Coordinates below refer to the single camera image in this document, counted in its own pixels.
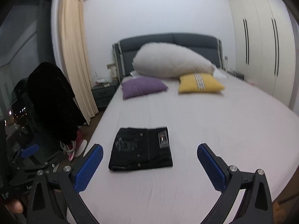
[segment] metal screw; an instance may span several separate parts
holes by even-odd
[[[44,173],[43,170],[38,170],[38,171],[37,171],[37,175],[38,175],[38,176],[41,176],[43,173]]]
[[[71,166],[65,166],[64,168],[63,168],[63,171],[65,171],[65,172],[69,172],[71,170]]]
[[[238,170],[238,168],[234,165],[231,165],[229,166],[229,169],[232,171],[232,172],[236,172]]]
[[[259,175],[263,175],[264,174],[264,171],[262,169],[258,169],[258,174]]]

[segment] floor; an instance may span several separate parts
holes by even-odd
[[[91,119],[89,126],[84,125],[80,128],[84,135],[84,139],[86,139],[88,143],[89,143],[89,141],[92,137],[92,134],[95,131],[100,119],[102,118],[104,111],[105,110],[99,111],[99,113],[94,118]],[[82,156],[75,158],[72,162],[69,162],[68,158],[66,157],[61,162],[61,164],[58,168],[58,171],[61,170],[66,165],[72,166],[78,159],[80,159],[80,157],[82,157]],[[274,207],[273,207],[274,216],[275,216],[274,224],[282,224],[283,223],[283,221],[285,220],[285,218],[287,217],[289,212],[292,210],[292,208],[294,207],[294,204],[297,202],[299,197],[293,198],[292,200],[287,201],[281,205],[279,205],[278,202],[285,200],[296,193],[299,193],[299,167],[297,168],[296,172],[294,173],[292,179],[287,184],[285,189],[281,192],[281,194],[277,197],[277,199],[273,201],[273,203],[275,203]]]

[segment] curtain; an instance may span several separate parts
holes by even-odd
[[[98,108],[91,92],[92,81],[85,43],[82,0],[60,0],[59,25],[68,78],[78,106],[89,124],[90,118],[98,113]]]

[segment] headboard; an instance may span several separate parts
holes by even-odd
[[[146,43],[166,42],[187,47],[222,68],[221,40],[209,36],[188,33],[154,34],[122,39],[113,44],[113,54],[118,70],[118,79],[129,76],[133,71],[133,58],[137,51]]]

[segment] bed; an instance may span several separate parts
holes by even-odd
[[[175,35],[180,40],[174,42],[205,53],[210,60],[218,57],[213,63],[222,66],[221,43],[214,37],[141,36],[114,45],[120,80],[133,70],[131,60],[142,44],[169,42],[165,38]],[[279,195],[299,164],[299,118],[244,81],[230,75],[218,81],[225,86],[220,94],[179,95],[179,81],[171,79],[163,80],[169,87],[166,92],[127,100],[118,88],[86,149],[95,143],[104,149],[101,164],[86,190],[80,192],[99,223],[201,223],[220,196],[197,159],[197,147],[203,142],[228,165],[248,172],[263,169],[272,200]],[[168,127],[173,167],[132,172],[108,169],[119,128],[160,126]],[[225,223],[232,221],[242,194],[240,191]],[[69,212],[68,220],[75,223]]]

